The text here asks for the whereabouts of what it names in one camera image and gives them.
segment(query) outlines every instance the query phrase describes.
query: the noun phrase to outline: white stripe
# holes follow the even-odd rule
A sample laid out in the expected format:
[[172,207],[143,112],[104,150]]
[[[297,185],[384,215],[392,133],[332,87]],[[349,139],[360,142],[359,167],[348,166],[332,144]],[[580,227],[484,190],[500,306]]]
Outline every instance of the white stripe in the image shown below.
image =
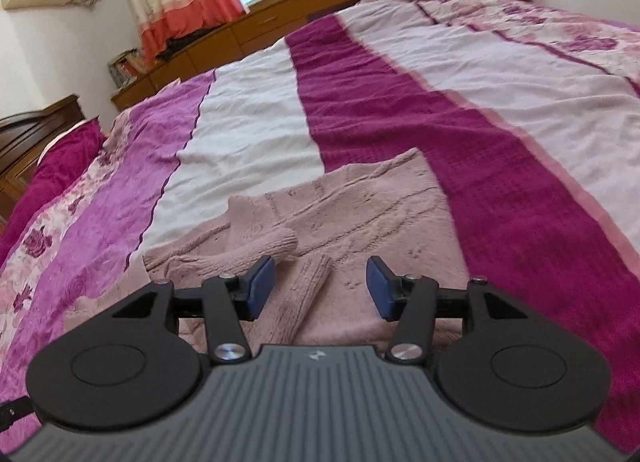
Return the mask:
[[324,173],[284,40],[216,71],[193,139],[178,158],[143,253],[223,214],[231,195],[258,195]]
[[524,129],[640,251],[640,100],[626,80],[494,33],[431,26],[407,2],[340,16],[370,50]]

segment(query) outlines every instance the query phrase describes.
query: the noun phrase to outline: magenta stripe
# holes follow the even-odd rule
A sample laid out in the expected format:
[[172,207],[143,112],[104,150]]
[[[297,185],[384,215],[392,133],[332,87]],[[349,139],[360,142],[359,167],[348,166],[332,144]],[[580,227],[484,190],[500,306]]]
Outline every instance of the magenta stripe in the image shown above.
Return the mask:
[[[80,296],[99,296],[123,273],[168,178],[179,166],[176,153],[191,139],[212,80],[212,72],[207,72],[132,110],[130,144],[122,164],[67,230],[58,254],[40,277],[29,314],[2,362],[0,402],[24,394],[28,363],[62,334],[67,309]],[[36,427],[35,419],[20,421],[0,434],[0,447],[5,452],[17,447]]]
[[336,17],[287,36],[327,171],[412,147],[449,200],[469,271],[490,277],[599,348],[614,372],[599,429],[640,438],[640,283],[597,222],[514,135],[354,42]]
[[[486,31],[484,29],[479,29],[474,24],[452,24],[450,22],[441,22],[435,16],[433,16],[433,13],[429,13],[422,5],[420,5],[420,2],[414,2],[414,3],[418,7],[418,9],[420,11],[422,11],[423,14],[434,24],[445,25],[445,26],[449,26],[449,27],[451,27],[453,25],[463,25],[465,27],[468,27],[469,29],[471,29],[472,31],[474,31],[476,33],[485,32]],[[507,42],[511,42],[512,44],[520,44],[520,45],[523,45],[523,46],[535,46],[535,47],[538,47],[538,48],[541,48],[541,49],[545,49],[545,51],[550,52],[551,54],[553,54],[554,56],[557,56],[558,58],[562,58],[564,60],[567,60],[569,62],[574,62],[576,64],[588,65],[589,67],[593,67],[593,68],[598,69],[601,72],[604,72],[604,74],[607,74],[608,76],[617,76],[617,74],[613,74],[613,73],[609,72],[602,65],[594,64],[592,62],[588,62],[587,60],[583,60],[581,58],[578,58],[577,56],[572,56],[571,54],[566,54],[565,52],[562,52],[560,49],[555,48],[554,46],[551,46],[549,44],[545,44],[544,42],[525,42],[523,40],[519,40],[517,38],[513,38],[513,37],[507,35],[504,31],[501,31],[501,30],[498,30],[498,29],[494,29],[491,32],[494,33],[494,35],[500,36],[500,38],[502,38],[503,40],[505,40]],[[636,96],[640,97],[640,84],[636,83],[634,80],[632,80],[628,76],[621,76],[621,78],[624,78],[626,80],[626,82],[634,90],[634,92],[636,93]]]

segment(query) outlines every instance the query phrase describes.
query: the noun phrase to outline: black circular plate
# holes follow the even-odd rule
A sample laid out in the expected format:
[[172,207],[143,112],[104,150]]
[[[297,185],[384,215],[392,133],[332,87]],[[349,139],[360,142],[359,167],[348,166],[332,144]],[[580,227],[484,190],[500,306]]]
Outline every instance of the black circular plate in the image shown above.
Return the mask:
[[145,424],[176,408],[200,379],[191,346],[157,327],[72,331],[41,350],[27,390],[41,420],[82,431]]
[[445,350],[436,382],[485,424],[542,433],[593,420],[607,398],[610,372],[597,350],[561,328],[506,319]]

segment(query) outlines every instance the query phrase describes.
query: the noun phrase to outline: blue gripper pad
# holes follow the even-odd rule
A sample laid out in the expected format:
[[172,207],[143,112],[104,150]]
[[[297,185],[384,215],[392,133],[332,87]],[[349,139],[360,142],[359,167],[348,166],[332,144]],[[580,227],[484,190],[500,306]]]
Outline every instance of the blue gripper pad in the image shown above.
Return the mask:
[[276,262],[273,258],[270,257],[264,265],[261,265],[260,269],[247,282],[249,297],[246,300],[246,305],[251,316],[257,319],[276,283]]
[[384,264],[379,265],[373,257],[367,260],[367,289],[376,304],[378,313],[382,319],[392,321],[396,312],[396,303],[393,298],[393,279],[395,275],[391,272],[392,279],[388,273],[384,273]]

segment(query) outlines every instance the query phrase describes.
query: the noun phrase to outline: wooden headboard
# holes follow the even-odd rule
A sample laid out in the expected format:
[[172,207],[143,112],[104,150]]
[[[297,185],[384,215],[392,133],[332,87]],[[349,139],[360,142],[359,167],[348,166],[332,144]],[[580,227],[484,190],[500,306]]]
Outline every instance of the wooden headboard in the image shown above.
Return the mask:
[[75,95],[43,110],[0,118],[0,234],[45,146],[82,119]]

